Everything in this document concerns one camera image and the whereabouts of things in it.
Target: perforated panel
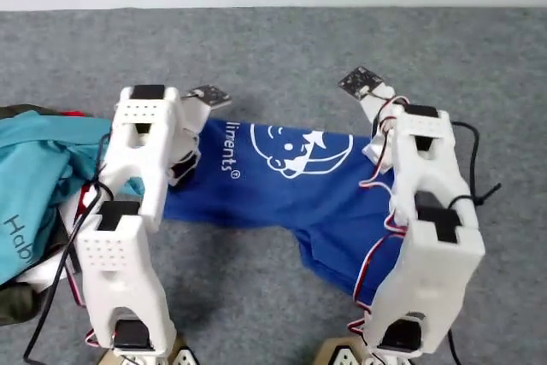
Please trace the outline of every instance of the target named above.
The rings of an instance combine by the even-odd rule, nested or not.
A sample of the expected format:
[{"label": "perforated panel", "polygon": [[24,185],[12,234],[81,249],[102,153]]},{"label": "perforated panel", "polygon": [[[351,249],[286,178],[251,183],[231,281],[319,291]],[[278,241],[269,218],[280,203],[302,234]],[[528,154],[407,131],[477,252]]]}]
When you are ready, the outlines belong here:
[{"label": "perforated panel", "polygon": [[125,100],[120,102],[114,123],[155,123],[170,111],[170,102],[164,100]]},{"label": "perforated panel", "polygon": [[424,115],[409,115],[402,113],[396,123],[398,131],[412,136],[442,138],[447,136],[447,130],[441,119]]},{"label": "perforated panel", "polygon": [[126,267],[126,247],[119,239],[82,239],[79,250],[90,266],[104,271],[118,271]]}]

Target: blue t-shirt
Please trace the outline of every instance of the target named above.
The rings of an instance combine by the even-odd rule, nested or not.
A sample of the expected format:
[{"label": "blue t-shirt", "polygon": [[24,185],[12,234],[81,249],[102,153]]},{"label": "blue t-shirt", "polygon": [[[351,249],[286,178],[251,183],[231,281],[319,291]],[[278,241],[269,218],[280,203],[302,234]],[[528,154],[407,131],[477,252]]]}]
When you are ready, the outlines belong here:
[{"label": "blue t-shirt", "polygon": [[[362,154],[368,138],[209,120],[194,178],[171,190],[165,218],[224,227],[282,226],[299,243],[303,263],[351,293],[364,256],[388,232],[389,194],[362,189],[374,165]],[[393,174],[380,175],[391,186]],[[371,303],[391,271],[401,240],[382,245],[359,299]]]}]

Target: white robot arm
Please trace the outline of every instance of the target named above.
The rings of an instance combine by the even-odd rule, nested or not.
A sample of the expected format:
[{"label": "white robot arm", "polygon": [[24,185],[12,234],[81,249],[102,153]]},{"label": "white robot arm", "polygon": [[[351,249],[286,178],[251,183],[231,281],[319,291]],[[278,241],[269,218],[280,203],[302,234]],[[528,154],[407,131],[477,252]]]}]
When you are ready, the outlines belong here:
[{"label": "white robot arm", "polygon": [[[163,85],[121,92],[99,174],[100,199],[76,246],[97,343],[130,358],[127,364],[171,363],[176,331],[151,265],[147,237],[159,229],[168,184],[177,185],[195,167],[198,134],[211,109],[229,101],[213,86],[183,97]],[[135,177],[144,184],[142,202],[109,198]],[[84,204],[96,195],[91,188]]]},{"label": "white robot arm", "polygon": [[[363,153],[380,162],[381,173],[394,170],[390,210],[404,236],[395,267],[365,311],[363,341],[385,363],[405,362],[438,348],[462,308],[485,246],[458,168],[448,113],[410,104],[363,67],[339,85],[373,125]],[[423,192],[438,204],[417,203]]]}]

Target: black cable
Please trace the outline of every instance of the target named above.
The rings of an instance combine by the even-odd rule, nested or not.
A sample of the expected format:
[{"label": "black cable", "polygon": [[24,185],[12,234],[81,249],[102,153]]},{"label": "black cable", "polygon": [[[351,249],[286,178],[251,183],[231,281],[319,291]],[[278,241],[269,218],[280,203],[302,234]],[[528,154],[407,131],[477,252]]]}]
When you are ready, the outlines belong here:
[{"label": "black cable", "polygon": [[373,356],[374,356],[377,360],[379,360],[380,362],[382,362],[382,365],[385,365],[385,362],[384,362],[384,360],[383,360],[382,358],[380,358],[379,356],[377,356],[377,355],[374,354],[374,353],[373,353]]},{"label": "black cable", "polygon": [[[464,128],[467,128],[468,130],[471,130],[474,136],[474,142],[473,142],[473,149],[471,151],[471,160],[469,162],[469,191],[471,192],[471,194],[461,194],[459,196],[456,196],[448,204],[448,209],[451,209],[452,207],[454,207],[454,204],[456,204],[458,201],[463,199],[471,200],[473,201],[473,204],[475,205],[475,207],[479,207],[485,203],[488,197],[490,197],[492,194],[494,194],[496,191],[502,188],[502,183],[495,184],[485,194],[483,194],[482,196],[477,196],[477,187],[475,185],[476,183],[475,163],[477,162],[477,152],[479,151],[479,141],[480,141],[479,130],[477,130],[477,127],[472,126],[464,121],[452,121],[452,125],[464,127]],[[458,358],[458,354],[456,353],[456,346],[454,345],[454,333],[452,332],[452,329],[449,329],[447,338],[448,338],[448,345],[450,347],[450,353],[452,354],[454,363],[456,365],[462,365],[462,363],[460,362],[460,358]]]},{"label": "black cable", "polygon": [[[30,340],[28,341],[28,345],[26,346],[25,352],[23,353],[23,361],[25,361],[28,364],[45,365],[43,362],[35,361],[31,359],[29,356],[31,355],[34,345],[38,341],[38,337],[40,336],[40,333],[42,332],[42,328],[44,327],[45,320],[47,319],[48,314],[50,312],[51,305],[53,304],[53,298],[55,297],[57,287],[59,286],[59,281],[61,280],[62,270],[64,269],[65,262],[67,261],[68,254],[74,243],[74,240],[78,236],[78,232],[80,228],[82,227],[82,225],[84,224],[85,219],[89,216],[89,214],[95,208],[99,199],[101,198],[100,188],[105,187],[105,185],[98,181],[98,177],[102,170],[100,168],[100,164],[101,164],[101,160],[103,156],[103,145],[106,139],[109,138],[109,136],[110,136],[110,132],[102,136],[101,139],[99,140],[97,158],[95,160],[95,173],[93,175],[93,178],[91,179],[91,183],[95,186],[97,194],[95,195],[91,203],[85,208],[85,211],[81,214],[79,219],[76,221],[76,224],[74,225],[74,229],[70,233],[70,236],[68,237],[67,244],[65,245],[65,248],[62,251],[61,260],[59,261],[59,265],[57,266],[57,270],[55,272],[55,277],[53,278],[53,282],[51,283],[50,289],[48,290],[48,295],[44,302],[44,308],[42,309],[42,314],[40,315],[40,318],[38,319],[38,324],[36,324],[34,333],[32,334]],[[114,196],[112,195],[112,191],[110,189],[107,190],[107,193],[109,194],[111,199],[114,199]]]},{"label": "black cable", "polygon": [[450,347],[450,352],[452,353],[452,358],[454,358],[454,362],[456,363],[456,365],[462,365],[462,363],[460,362],[460,358],[458,358],[458,354],[456,353],[456,346],[454,345],[454,335],[451,329],[449,329],[447,336],[448,345]]},{"label": "black cable", "polygon": [[137,361],[134,361],[134,360],[131,359],[129,356],[122,355],[121,357],[122,357],[123,359],[125,359],[126,361],[132,363],[133,365],[138,365],[138,362],[137,362]]},{"label": "black cable", "polygon": [[480,142],[480,133],[479,130],[477,130],[477,127],[472,126],[464,121],[452,121],[453,126],[458,127],[464,127],[468,130],[471,130],[474,136],[474,142],[473,142],[473,149],[471,150],[471,160],[469,162],[469,190],[471,191],[471,196],[469,195],[461,195],[456,198],[454,198],[449,205],[449,209],[452,208],[452,206],[458,201],[463,198],[468,198],[473,200],[474,205],[480,206],[483,205],[488,199],[489,196],[494,194],[496,191],[498,191],[500,188],[502,188],[502,183],[497,183],[494,185],[489,191],[486,192],[486,194],[483,194],[482,196],[477,196],[477,186],[476,186],[476,162],[477,162],[477,152],[479,151],[479,142]]}]

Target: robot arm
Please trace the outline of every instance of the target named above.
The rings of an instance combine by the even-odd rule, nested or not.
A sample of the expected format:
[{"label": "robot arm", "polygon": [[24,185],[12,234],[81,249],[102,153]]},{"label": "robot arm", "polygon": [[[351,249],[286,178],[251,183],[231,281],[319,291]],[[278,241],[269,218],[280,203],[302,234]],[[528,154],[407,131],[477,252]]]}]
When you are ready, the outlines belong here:
[{"label": "robot arm", "polygon": [[[176,331],[147,237],[159,229],[168,184],[177,185],[195,167],[197,136],[211,109],[229,101],[212,86],[184,97],[162,85],[121,92],[99,181],[115,194],[137,177],[144,196],[141,203],[117,201],[101,188],[77,237],[85,301],[103,348],[139,363],[167,363]],[[96,195],[91,189],[85,203]]]},{"label": "robot arm", "polygon": [[[386,358],[433,353],[462,308],[467,283],[485,254],[469,188],[460,175],[448,113],[409,104],[361,67],[340,84],[373,125],[363,153],[380,172],[393,168],[390,210],[405,227],[395,267],[365,314],[363,340]],[[415,201],[419,192],[438,205]]]}]

